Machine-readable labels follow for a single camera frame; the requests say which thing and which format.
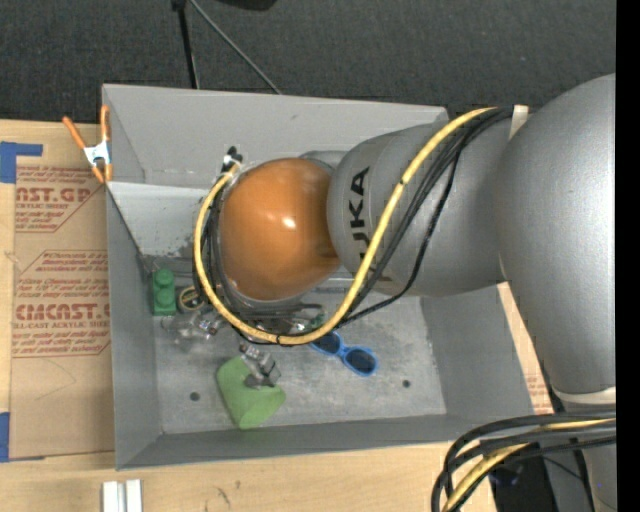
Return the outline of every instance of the blue sunglasses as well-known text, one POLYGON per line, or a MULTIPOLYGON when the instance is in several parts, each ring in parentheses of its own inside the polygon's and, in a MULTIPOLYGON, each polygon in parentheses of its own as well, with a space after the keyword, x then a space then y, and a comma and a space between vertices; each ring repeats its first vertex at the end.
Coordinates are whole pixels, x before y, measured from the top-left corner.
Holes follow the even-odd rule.
POLYGON ((325 334, 310 345, 322 354, 339 357, 347 368, 361 377, 370 377, 378 368, 378 358, 370 349, 346 346, 342 336, 335 331, 325 334))

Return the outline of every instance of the cardboard box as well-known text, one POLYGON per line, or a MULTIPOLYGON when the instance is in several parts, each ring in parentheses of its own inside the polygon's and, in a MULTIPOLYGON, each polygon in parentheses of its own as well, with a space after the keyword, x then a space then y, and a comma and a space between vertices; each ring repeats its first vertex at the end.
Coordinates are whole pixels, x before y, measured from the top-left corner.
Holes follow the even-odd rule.
MULTIPOLYGON (((95 126, 79 128, 89 144, 97 139, 95 126)), ((43 149, 17 158, 13 248, 3 254, 15 274, 3 286, 13 292, 3 329, 11 332, 9 455, 113 449, 104 187, 61 123, 2 121, 0 140, 43 149)))

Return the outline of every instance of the green cylinder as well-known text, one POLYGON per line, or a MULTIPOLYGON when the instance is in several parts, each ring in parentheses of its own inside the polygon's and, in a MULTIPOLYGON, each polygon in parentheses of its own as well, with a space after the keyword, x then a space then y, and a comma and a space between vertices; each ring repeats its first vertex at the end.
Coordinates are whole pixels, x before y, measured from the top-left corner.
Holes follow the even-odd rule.
POLYGON ((216 374, 227 410, 240 430, 264 423, 286 399, 280 386, 257 389, 246 386, 244 380, 250 373, 242 357, 234 357, 224 363, 216 374))

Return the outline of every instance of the black cable wire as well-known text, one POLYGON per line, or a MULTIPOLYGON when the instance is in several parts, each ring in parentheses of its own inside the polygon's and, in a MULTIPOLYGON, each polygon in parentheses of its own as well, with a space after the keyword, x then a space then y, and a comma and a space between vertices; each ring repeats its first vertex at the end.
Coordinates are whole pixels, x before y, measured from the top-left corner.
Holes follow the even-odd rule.
POLYGON ((189 35, 189 25, 187 23, 187 14, 185 12, 186 0, 173 0, 173 10, 178 13, 180 22, 180 33, 182 34, 182 45, 184 54, 187 58, 187 68, 189 70, 189 82, 192 89, 200 89, 200 80, 196 71, 196 59, 191 48, 191 36, 189 35))
POLYGON ((541 442, 553 442, 558 440, 567 440, 572 438, 585 438, 593 436, 605 436, 615 435, 616 426, 615 422, 603 425, 594 425, 589 427, 576 427, 570 429, 561 430, 540 430, 534 432, 526 432, 523 434, 516 434, 513 436, 501 437, 498 439, 492 439, 484 441, 480 445, 465 451, 458 455, 452 461, 447 461, 444 465, 442 473, 444 474, 445 481, 443 482, 447 495, 451 495, 453 491, 452 476, 453 473, 463 464, 469 462, 481 455, 488 455, 501 448, 508 446, 514 446, 524 443, 541 443, 541 442))
POLYGON ((458 163, 460 161, 460 157, 462 155, 462 152, 464 151, 465 147, 475 138, 477 137, 481 132, 483 132, 484 130, 486 130, 489 126, 494 125, 495 123, 502 121, 504 119, 506 119, 507 117, 509 117, 511 115, 511 110, 512 109, 498 109, 497 111, 489 111, 490 113, 492 113, 491 116, 488 116, 487 118, 483 119, 483 120, 479 120, 480 122, 476 124, 475 127, 471 127, 468 131, 466 131, 463 135, 462 138, 457 139, 456 141, 452 141, 450 144, 452 144, 452 148, 451 150, 447 151, 444 150, 443 152, 441 152, 438 155, 438 159, 436 160, 436 162, 434 162, 432 169, 435 169, 434 172, 429 173, 427 176, 425 176, 425 178, 423 179, 423 183, 420 186, 420 189, 418 190, 418 192, 416 193, 416 195, 414 196, 414 200, 412 201, 412 203, 409 205, 409 208, 407 210, 407 212, 405 213, 405 216, 403 217, 403 219, 401 220, 401 223, 398 227, 398 230, 396 231, 392 241, 389 244, 389 247, 387 248, 387 250, 385 251, 385 253, 383 254, 382 258, 380 259, 380 261, 376 264, 376 269, 373 273, 373 275, 367 280, 367 283, 364 285, 364 287, 360 290, 360 292, 358 293, 358 296, 356 297, 356 299, 354 300, 353 305, 351 306, 351 310, 354 311, 359 305, 360 303, 364 300, 364 298, 372 291, 372 289, 374 288, 376 282, 378 281, 378 279, 380 278, 380 276, 382 275, 382 272, 384 271, 384 269, 386 268, 387 264, 389 263, 389 261, 391 260, 391 257, 393 256, 395 250, 397 249, 400 240, 402 239, 402 237, 405 235, 409 225, 411 224, 411 222, 413 221, 413 219, 415 218, 415 216, 417 215, 418 211, 420 210, 420 207, 422 206, 422 203, 424 202, 424 200, 426 199, 426 197, 428 196, 429 192, 431 192, 431 189, 433 188, 433 186, 435 185, 435 183, 440 179, 440 177, 442 176, 442 174, 444 173, 444 171, 446 170, 446 168, 452 164, 452 168, 451 171, 449 173, 449 178, 447 180, 446 186, 444 191, 442 192, 440 199, 438 201, 438 204, 436 206, 436 209, 434 210, 434 213, 431 216, 431 219, 429 221, 429 226, 427 227, 427 232, 425 234, 424 239, 422 240, 422 244, 420 245, 420 248, 418 250, 418 254, 416 256, 416 260, 415 260, 415 264, 413 266, 413 269, 411 271, 411 275, 409 277, 409 280, 407 281, 407 283, 405 284, 404 288, 398 292, 397 294, 393 295, 392 297, 385 299, 373 306, 370 306, 369 308, 356 313, 356 314, 349 314, 347 315, 345 318, 342 319, 342 321, 338 324, 338 326, 336 328, 340 328, 340 327, 344 327, 348 324, 350 324, 351 322, 358 320, 368 314, 371 314, 375 311, 378 311, 386 306, 389 306, 390 304, 392 304, 393 302, 395 302, 396 300, 398 300, 399 298, 401 298, 407 291, 409 291, 409 289, 413 286, 413 283, 415 282, 416 278, 418 277, 418 274, 420 272, 420 267, 422 266, 422 261, 424 259, 424 255, 427 251, 427 248, 429 247, 429 243, 431 242, 431 237, 433 236, 433 233, 435 232, 435 228, 437 226, 438 220, 440 219, 440 216, 442 214, 442 211, 444 210, 444 206, 446 204, 446 201, 449 197, 449 194, 451 192, 451 189, 453 187, 453 181, 454 181, 454 177, 455 177, 455 173, 458 167, 458 163))
POLYGON ((578 480, 580 480, 583 484, 585 484, 586 486, 586 482, 584 481, 584 478, 581 477, 578 473, 576 473, 575 471, 572 471, 571 469, 569 469, 567 466, 565 466, 564 464, 561 464, 560 462, 558 462, 557 460, 553 460, 549 457, 542 457, 542 459, 545 462, 549 462, 551 464, 553 464, 554 466, 562 469, 565 473, 568 473, 569 475, 571 475, 574 478, 577 478, 578 480))
MULTIPOLYGON (((589 441, 576 441, 563 445, 555 445, 555 446, 546 446, 543 448, 532 449, 530 451, 518 451, 513 453, 505 460, 501 462, 503 466, 508 466, 511 464, 519 463, 523 460, 530 459, 533 457, 539 457, 546 453, 561 453, 567 451, 575 451, 575 450, 586 450, 591 448, 599 448, 602 446, 607 446, 614 444, 616 442, 616 436, 608 436, 599 439, 593 439, 589 441)), ((473 492, 478 488, 482 480, 489 474, 491 471, 485 473, 481 478, 478 478, 473 485, 469 487, 462 495, 457 504, 448 510, 448 512, 458 512, 460 508, 466 503, 469 497, 473 494, 473 492)), ((442 488, 440 488, 439 492, 434 488, 434 492, 431 496, 431 509, 432 512, 440 512, 440 495, 442 494, 442 488)))
POLYGON ((496 432, 520 428, 520 427, 532 427, 532 426, 545 426, 552 425, 554 423, 564 423, 570 421, 587 421, 587 420, 603 420, 613 419, 616 417, 616 411, 599 411, 599 412, 559 412, 552 414, 530 415, 530 416, 518 416, 516 418, 507 418, 504 420, 498 420, 485 425, 476 427, 453 442, 444 460, 444 470, 449 471, 449 464, 453 461, 457 453, 462 450, 467 444, 490 434, 496 432))
POLYGON ((189 1, 191 2, 191 5, 193 5, 194 9, 198 12, 198 14, 202 16, 202 19, 204 19, 204 21, 224 40, 224 42, 233 49, 233 51, 235 51, 240 57, 242 57, 242 60, 244 60, 249 66, 251 66, 251 69, 253 69, 258 74, 258 76, 262 78, 262 80, 273 90, 273 92, 275 92, 276 94, 282 94, 282 91, 278 89, 271 80, 269 80, 269 77, 264 74, 264 72, 257 66, 257 64, 253 62, 247 56, 247 54, 245 54, 240 49, 240 47, 222 31, 222 29, 211 19, 206 11, 202 7, 200 7, 200 4, 198 4, 196 0, 189 1))

